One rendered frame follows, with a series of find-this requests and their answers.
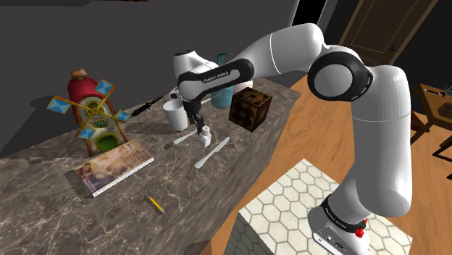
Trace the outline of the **book with pictured cover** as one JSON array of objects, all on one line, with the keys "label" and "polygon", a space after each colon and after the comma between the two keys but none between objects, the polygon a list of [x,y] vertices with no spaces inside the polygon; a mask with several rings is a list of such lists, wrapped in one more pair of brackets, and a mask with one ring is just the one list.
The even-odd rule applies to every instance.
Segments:
[{"label": "book with pictured cover", "polygon": [[94,198],[154,161],[137,140],[131,140],[64,174],[74,191]]}]

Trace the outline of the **teal pitcher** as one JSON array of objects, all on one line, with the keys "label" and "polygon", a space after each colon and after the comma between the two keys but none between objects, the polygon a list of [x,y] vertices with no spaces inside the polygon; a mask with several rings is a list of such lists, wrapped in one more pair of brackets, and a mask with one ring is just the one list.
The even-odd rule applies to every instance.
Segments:
[{"label": "teal pitcher", "polygon": [[[225,56],[231,54],[230,52],[225,52],[217,55],[217,64],[219,66],[225,63]],[[215,91],[211,96],[212,106],[217,109],[226,109],[231,105],[233,97],[233,87],[223,88],[219,91]]]}]

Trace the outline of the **white spoon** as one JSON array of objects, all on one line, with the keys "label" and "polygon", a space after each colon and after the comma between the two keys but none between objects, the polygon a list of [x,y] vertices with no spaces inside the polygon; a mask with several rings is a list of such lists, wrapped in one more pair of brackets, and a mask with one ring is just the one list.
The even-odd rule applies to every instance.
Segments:
[{"label": "white spoon", "polygon": [[190,137],[190,136],[193,135],[194,133],[197,133],[197,131],[194,130],[194,131],[191,132],[191,133],[188,133],[188,134],[186,134],[186,135],[184,135],[184,136],[181,136],[181,137],[175,139],[173,142],[164,145],[164,149],[169,149],[169,148],[172,147],[173,145],[178,145],[179,143],[182,143],[186,138]]}]

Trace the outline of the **colourful toy windmill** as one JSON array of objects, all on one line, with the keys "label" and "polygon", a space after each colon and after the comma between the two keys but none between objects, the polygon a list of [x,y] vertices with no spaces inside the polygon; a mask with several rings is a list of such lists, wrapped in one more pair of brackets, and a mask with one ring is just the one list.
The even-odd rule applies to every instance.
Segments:
[{"label": "colourful toy windmill", "polygon": [[85,141],[89,156],[102,154],[127,142],[120,125],[129,119],[130,114],[114,110],[109,102],[114,90],[111,83],[105,80],[97,82],[80,69],[71,72],[67,84],[69,98],[54,96],[47,106],[48,110],[60,114],[72,111],[80,126],[75,136]]}]

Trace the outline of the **small white bottle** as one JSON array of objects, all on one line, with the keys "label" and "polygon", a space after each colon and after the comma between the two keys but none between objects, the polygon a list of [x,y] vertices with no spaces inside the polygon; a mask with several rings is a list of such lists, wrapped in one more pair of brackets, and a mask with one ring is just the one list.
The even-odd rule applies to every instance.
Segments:
[{"label": "small white bottle", "polygon": [[199,134],[199,143],[203,149],[211,144],[212,134],[210,133],[210,127],[205,125],[202,127]]}]

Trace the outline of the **brown spotted cube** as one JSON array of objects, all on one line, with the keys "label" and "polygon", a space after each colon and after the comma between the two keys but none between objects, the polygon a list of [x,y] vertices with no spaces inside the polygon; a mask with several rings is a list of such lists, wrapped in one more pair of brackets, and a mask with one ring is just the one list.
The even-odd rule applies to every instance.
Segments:
[{"label": "brown spotted cube", "polygon": [[245,87],[232,97],[229,120],[250,132],[265,121],[272,97]]}]

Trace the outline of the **white cup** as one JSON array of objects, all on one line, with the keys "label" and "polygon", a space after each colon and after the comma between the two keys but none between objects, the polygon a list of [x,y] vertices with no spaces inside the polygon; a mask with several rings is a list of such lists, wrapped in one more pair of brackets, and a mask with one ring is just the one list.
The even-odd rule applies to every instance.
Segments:
[{"label": "white cup", "polygon": [[188,127],[187,114],[181,100],[169,100],[162,108],[173,130],[180,132]]}]

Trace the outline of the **hexagon tiled robot stand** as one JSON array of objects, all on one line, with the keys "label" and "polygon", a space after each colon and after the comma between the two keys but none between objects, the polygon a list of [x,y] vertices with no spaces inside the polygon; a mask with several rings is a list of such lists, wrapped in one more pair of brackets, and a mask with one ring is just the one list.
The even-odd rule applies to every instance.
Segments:
[{"label": "hexagon tiled robot stand", "polygon": [[352,243],[325,216],[315,218],[325,199],[351,185],[301,160],[238,212],[224,255],[409,255],[411,237],[382,216],[369,215]]}]

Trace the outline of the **black pen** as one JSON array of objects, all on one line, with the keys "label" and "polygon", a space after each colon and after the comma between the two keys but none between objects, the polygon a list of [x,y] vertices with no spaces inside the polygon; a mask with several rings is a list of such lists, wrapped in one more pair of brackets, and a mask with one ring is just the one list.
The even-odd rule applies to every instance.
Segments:
[{"label": "black pen", "polygon": [[140,106],[139,108],[137,108],[136,110],[133,111],[133,113],[131,114],[133,117],[138,116],[139,114],[141,114],[142,112],[146,111],[147,109],[151,108],[153,104],[155,104],[156,102],[158,102],[159,100],[161,100],[163,98],[163,96],[158,96],[155,99],[152,99],[150,101],[147,101],[144,105]]}]

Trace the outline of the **brown wooden side table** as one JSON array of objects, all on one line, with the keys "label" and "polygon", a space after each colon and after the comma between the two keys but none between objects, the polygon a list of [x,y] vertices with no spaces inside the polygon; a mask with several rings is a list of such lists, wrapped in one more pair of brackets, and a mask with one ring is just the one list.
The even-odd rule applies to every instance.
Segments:
[{"label": "brown wooden side table", "polygon": [[448,103],[452,104],[452,96],[448,96],[444,90],[425,84],[420,84],[414,92],[421,99],[423,110],[427,116],[427,122],[411,137],[411,144],[430,130],[432,126],[451,131],[451,135],[439,145],[439,149],[432,155],[452,163],[452,158],[442,155],[442,153],[447,149],[452,149],[452,119],[444,117],[438,113],[438,110],[442,105]]}]

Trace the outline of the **brown wooden door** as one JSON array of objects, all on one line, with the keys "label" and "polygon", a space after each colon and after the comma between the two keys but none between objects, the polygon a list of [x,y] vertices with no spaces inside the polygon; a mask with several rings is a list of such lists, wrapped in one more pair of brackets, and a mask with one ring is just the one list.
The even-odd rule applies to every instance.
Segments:
[{"label": "brown wooden door", "polygon": [[394,64],[438,0],[359,0],[340,39],[366,66]]}]

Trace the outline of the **white table knife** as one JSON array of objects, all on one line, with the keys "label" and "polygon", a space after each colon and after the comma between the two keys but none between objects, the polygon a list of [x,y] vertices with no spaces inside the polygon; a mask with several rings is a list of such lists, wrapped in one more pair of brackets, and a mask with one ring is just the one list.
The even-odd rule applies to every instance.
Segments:
[{"label": "white table knife", "polygon": [[201,168],[205,162],[211,157],[213,154],[219,152],[230,140],[230,137],[226,137],[222,142],[220,142],[214,149],[212,149],[205,157],[200,159],[198,162],[195,163],[194,167],[196,169]]}]

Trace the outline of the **yellow pencil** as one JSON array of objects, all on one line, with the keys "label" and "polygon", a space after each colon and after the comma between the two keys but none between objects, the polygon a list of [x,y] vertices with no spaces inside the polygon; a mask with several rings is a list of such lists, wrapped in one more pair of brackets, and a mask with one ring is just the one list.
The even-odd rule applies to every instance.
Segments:
[{"label": "yellow pencil", "polygon": [[165,214],[165,210],[150,196],[144,196],[145,200],[159,213]]}]

